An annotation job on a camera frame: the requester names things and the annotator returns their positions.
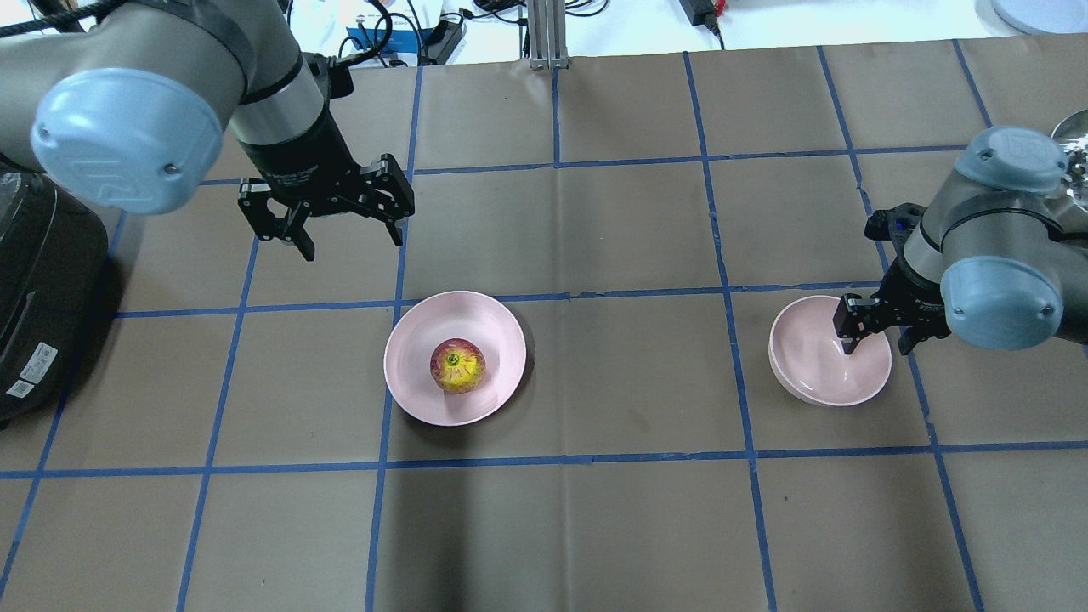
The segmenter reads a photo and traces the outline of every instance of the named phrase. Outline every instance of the apple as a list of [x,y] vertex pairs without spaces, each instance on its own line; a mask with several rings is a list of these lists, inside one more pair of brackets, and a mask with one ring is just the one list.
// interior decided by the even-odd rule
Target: apple
[[443,391],[468,393],[483,381],[483,353],[468,340],[452,338],[431,353],[431,376]]

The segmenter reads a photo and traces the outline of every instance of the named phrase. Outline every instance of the black bag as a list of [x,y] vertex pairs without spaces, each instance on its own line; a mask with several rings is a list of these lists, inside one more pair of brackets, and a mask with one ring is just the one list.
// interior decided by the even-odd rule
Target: black bag
[[64,383],[107,254],[86,206],[45,176],[0,173],[0,424]]

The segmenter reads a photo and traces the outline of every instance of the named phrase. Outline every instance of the light blue joint cap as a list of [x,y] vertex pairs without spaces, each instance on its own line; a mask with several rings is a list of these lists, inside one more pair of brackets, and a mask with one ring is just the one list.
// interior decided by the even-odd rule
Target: light blue joint cap
[[203,98],[165,76],[120,68],[54,85],[30,128],[34,155],[64,188],[138,215],[188,201],[222,144],[223,127]]
[[952,333],[981,348],[1041,344],[1062,321],[1062,296],[1038,270],[1005,257],[961,259],[941,278]]
[[988,187],[1047,195],[1060,186],[1066,163],[1062,148],[1041,132],[1002,125],[976,136],[955,169]]

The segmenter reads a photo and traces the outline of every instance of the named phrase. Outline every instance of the metal post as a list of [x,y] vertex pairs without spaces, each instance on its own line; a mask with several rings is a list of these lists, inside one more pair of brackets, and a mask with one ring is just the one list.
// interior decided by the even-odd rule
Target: metal post
[[566,2],[529,0],[529,65],[533,70],[567,68]]

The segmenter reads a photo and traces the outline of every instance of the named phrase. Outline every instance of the sticker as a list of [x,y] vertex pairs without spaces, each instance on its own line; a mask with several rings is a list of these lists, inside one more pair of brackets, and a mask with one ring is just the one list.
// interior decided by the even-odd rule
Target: sticker
[[15,384],[11,385],[11,389],[8,390],[8,394],[22,400],[23,397],[26,397],[30,391],[34,391],[34,385],[25,380],[20,380]]
[[49,366],[53,365],[53,359],[55,358],[57,350],[45,342],[39,342],[38,347],[34,350],[34,355],[30,356],[30,360],[23,368],[23,374],[18,375],[18,377],[37,384],[45,378],[46,372],[49,371]]

